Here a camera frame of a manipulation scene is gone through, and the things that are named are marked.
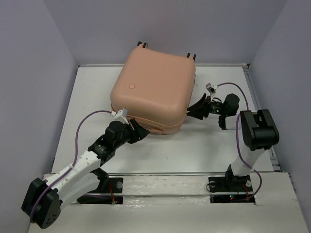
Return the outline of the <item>pink hard-shell suitcase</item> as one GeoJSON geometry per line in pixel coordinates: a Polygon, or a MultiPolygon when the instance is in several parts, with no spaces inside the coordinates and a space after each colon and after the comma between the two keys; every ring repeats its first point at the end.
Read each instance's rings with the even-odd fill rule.
{"type": "Polygon", "coordinates": [[[126,109],[128,119],[152,133],[178,132],[194,89],[195,57],[162,53],[138,42],[112,88],[112,110],[126,109]]]}

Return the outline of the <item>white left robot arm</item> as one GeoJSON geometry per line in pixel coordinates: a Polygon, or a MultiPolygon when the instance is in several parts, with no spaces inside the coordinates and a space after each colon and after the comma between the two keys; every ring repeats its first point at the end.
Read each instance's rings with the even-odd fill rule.
{"type": "Polygon", "coordinates": [[[109,176],[101,167],[119,147],[134,144],[149,134],[134,119],[129,123],[110,122],[105,133],[83,154],[75,155],[72,164],[44,180],[36,178],[30,183],[22,211],[32,224],[41,229],[50,227],[70,203],[90,191],[102,192],[107,188],[109,176]]]}

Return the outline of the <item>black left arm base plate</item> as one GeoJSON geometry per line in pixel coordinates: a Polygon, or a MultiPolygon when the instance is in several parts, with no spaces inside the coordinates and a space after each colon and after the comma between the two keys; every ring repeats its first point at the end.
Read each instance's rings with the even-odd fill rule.
{"type": "Polygon", "coordinates": [[[100,181],[98,187],[77,199],[79,204],[123,204],[123,178],[112,177],[100,181]]]}

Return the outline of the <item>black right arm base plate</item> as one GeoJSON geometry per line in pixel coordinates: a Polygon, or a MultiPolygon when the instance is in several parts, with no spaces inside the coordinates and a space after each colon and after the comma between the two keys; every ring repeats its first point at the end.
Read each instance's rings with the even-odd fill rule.
{"type": "Polygon", "coordinates": [[[228,184],[224,176],[209,177],[206,190],[210,193],[212,204],[256,202],[250,180],[228,184]]]}

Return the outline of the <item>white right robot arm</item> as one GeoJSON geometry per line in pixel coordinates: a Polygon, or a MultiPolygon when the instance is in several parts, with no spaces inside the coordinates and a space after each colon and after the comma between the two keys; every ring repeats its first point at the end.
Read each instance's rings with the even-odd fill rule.
{"type": "Polygon", "coordinates": [[[210,192],[238,192],[252,190],[250,172],[260,156],[279,142],[279,132],[269,110],[239,111],[240,99],[228,94],[224,100],[202,98],[187,109],[187,115],[202,120],[209,114],[218,115],[222,130],[235,130],[238,157],[231,163],[224,176],[211,177],[207,184],[210,192]]]}

